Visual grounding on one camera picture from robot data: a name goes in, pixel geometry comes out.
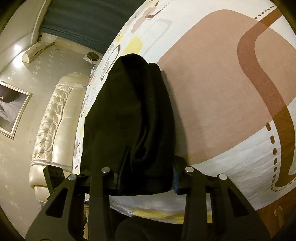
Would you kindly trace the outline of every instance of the white bedding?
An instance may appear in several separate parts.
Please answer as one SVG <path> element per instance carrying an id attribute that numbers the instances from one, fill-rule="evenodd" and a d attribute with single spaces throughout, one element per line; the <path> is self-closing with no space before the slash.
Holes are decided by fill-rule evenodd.
<path id="1" fill-rule="evenodd" d="M 253 27 L 266 29 L 250 52 L 243 36 Z M 204 174 L 228 175 L 256 210 L 274 202 L 296 186 L 295 48 L 294 32 L 269 0 L 146 1 L 87 87 L 73 172 L 80 172 L 84 119 L 108 71 L 121 55 L 137 53 L 162 70 L 176 119 L 176 155 Z M 125 214 L 183 222 L 185 197 L 172 191 L 110 202 Z"/>

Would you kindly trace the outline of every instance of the metal screw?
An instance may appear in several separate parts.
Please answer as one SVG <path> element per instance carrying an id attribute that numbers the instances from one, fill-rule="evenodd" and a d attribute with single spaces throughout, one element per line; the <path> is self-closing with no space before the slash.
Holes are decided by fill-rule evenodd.
<path id="1" fill-rule="evenodd" d="M 185 171 L 186 172 L 193 172 L 194 171 L 194 168 L 193 167 L 186 167 L 185 168 Z"/>
<path id="2" fill-rule="evenodd" d="M 226 180 L 227 179 L 227 176 L 225 175 L 225 174 L 220 174 L 219 175 L 219 178 L 221 179 L 221 180 Z"/>
<path id="3" fill-rule="evenodd" d="M 69 179 L 70 181 L 73 181 L 73 180 L 76 179 L 76 175 L 75 175 L 75 174 L 70 174 L 69 177 L 68 177 L 68 179 Z"/>
<path id="4" fill-rule="evenodd" d="M 101 171 L 102 171 L 102 173 L 108 173 L 108 172 L 110 172 L 110 170 L 111 169 L 109 167 L 103 167 Z"/>

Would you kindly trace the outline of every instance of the dark teal curtain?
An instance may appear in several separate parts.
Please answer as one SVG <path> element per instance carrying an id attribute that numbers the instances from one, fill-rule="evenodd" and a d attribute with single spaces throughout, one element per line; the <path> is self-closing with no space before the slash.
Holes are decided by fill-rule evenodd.
<path id="1" fill-rule="evenodd" d="M 104 54 L 144 0 L 53 0 L 39 29 Z"/>

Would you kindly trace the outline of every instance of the wall-mounted air conditioner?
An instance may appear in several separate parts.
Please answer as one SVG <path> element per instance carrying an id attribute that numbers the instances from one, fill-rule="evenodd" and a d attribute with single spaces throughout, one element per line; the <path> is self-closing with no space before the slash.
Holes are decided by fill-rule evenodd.
<path id="1" fill-rule="evenodd" d="M 30 63 L 34 58 L 36 58 L 45 49 L 45 42 L 39 41 L 30 47 L 23 55 L 22 61 Z"/>

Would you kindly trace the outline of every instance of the picture frame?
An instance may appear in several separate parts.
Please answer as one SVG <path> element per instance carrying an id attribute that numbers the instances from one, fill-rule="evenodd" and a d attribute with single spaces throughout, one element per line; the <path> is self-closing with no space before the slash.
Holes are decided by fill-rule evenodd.
<path id="1" fill-rule="evenodd" d="M 0 133 L 14 139 L 20 118 L 31 96 L 32 93 L 0 81 Z"/>

